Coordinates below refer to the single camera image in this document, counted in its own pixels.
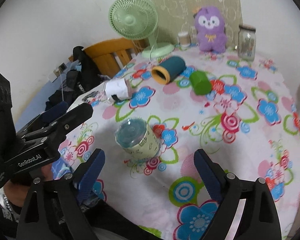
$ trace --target yellow label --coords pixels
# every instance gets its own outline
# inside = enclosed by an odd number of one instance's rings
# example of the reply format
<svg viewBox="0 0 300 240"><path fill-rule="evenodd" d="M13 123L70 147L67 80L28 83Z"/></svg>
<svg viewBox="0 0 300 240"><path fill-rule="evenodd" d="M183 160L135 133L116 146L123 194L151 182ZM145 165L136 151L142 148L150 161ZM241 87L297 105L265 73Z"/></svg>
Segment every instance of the yellow label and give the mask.
<svg viewBox="0 0 300 240"><path fill-rule="evenodd" d="M123 149L134 159L153 158L160 149L160 142L147 124L147 131L143 139L137 145Z"/></svg>

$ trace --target purple plush toy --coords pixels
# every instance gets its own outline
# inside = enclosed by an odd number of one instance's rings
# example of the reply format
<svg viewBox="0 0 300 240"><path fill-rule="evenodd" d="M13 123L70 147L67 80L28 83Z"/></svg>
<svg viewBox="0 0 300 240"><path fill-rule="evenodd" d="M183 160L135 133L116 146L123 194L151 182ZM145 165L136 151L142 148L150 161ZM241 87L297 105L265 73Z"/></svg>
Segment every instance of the purple plush toy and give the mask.
<svg viewBox="0 0 300 240"><path fill-rule="evenodd" d="M198 31L197 41L201 51L226 51L228 37L224 33L225 21L217 7L202 7L194 18Z"/></svg>

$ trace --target fan base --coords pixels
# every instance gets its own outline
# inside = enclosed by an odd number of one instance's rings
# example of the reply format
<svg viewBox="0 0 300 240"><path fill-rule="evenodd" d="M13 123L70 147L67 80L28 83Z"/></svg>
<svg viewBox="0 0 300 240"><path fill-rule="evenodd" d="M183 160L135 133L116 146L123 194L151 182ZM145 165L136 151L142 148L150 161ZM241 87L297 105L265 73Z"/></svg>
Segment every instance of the fan base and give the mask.
<svg viewBox="0 0 300 240"><path fill-rule="evenodd" d="M171 43L159 42L157 43L157 46L152 49L152 51L150 46L146 47L142 52L142 56L145 58L150 58L150 52L151 52L151 58L161 57L171 53L173 50L174 50L174 46Z"/></svg>

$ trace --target bolt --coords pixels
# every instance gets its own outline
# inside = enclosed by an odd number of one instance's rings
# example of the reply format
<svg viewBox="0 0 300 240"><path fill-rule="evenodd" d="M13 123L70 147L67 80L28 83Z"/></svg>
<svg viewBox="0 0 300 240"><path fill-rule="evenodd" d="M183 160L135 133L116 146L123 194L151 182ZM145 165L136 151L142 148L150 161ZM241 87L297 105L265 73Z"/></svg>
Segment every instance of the bolt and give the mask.
<svg viewBox="0 0 300 240"><path fill-rule="evenodd" d="M266 180L264 178L259 178L258 181L261 183L261 184L265 184L266 183Z"/></svg>
<svg viewBox="0 0 300 240"><path fill-rule="evenodd" d="M72 178L72 173L68 172L65 174L65 179L71 179Z"/></svg>
<svg viewBox="0 0 300 240"><path fill-rule="evenodd" d="M235 175L233 173L227 173L227 178L228 179L234 179Z"/></svg>
<svg viewBox="0 0 300 240"><path fill-rule="evenodd" d="M34 183L34 184L38 184L40 181L41 181L40 178L35 178L35 179L33 180L33 183Z"/></svg>
<svg viewBox="0 0 300 240"><path fill-rule="evenodd" d="M42 138L41 142L45 142L48 139L48 137Z"/></svg>

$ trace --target power socket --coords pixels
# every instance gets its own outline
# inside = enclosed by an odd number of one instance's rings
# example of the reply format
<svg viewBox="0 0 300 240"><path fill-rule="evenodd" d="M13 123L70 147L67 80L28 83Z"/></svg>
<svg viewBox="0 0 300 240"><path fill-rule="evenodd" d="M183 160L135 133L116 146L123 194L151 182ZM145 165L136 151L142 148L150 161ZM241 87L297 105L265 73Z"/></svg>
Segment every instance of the power socket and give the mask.
<svg viewBox="0 0 300 240"><path fill-rule="evenodd" d="M62 63L59 67L55 68L55 70L48 76L48 79L51 82L54 82L58 78L58 76L60 76L60 74L66 70L66 68L66 64Z"/></svg>

